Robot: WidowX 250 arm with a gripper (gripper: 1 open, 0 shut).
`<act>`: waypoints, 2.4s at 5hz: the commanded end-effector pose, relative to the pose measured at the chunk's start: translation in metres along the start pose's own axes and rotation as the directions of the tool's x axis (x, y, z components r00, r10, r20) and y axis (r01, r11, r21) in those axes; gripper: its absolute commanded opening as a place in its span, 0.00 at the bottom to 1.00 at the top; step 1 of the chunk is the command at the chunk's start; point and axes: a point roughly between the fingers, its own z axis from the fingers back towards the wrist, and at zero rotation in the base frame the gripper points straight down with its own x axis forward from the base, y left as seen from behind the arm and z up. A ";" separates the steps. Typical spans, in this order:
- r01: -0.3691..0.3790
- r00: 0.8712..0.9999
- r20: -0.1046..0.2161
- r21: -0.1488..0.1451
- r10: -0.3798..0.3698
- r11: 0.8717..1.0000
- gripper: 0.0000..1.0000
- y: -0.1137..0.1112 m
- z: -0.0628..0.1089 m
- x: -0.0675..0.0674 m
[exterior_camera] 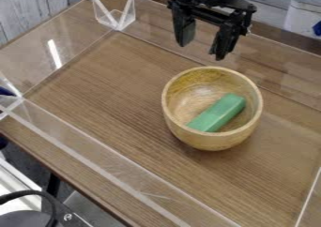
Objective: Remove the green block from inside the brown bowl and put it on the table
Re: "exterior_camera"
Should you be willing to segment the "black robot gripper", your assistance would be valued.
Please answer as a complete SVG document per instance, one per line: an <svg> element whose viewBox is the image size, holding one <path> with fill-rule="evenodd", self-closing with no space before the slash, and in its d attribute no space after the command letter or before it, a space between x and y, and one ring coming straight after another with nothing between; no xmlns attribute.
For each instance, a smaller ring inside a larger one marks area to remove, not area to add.
<svg viewBox="0 0 321 227"><path fill-rule="evenodd" d="M168 9L176 43L190 44L195 35L195 19L219 25L210 54L221 61L233 51L239 34L246 35L251 26L251 15L257 11L246 0L170 0Z"/></svg>

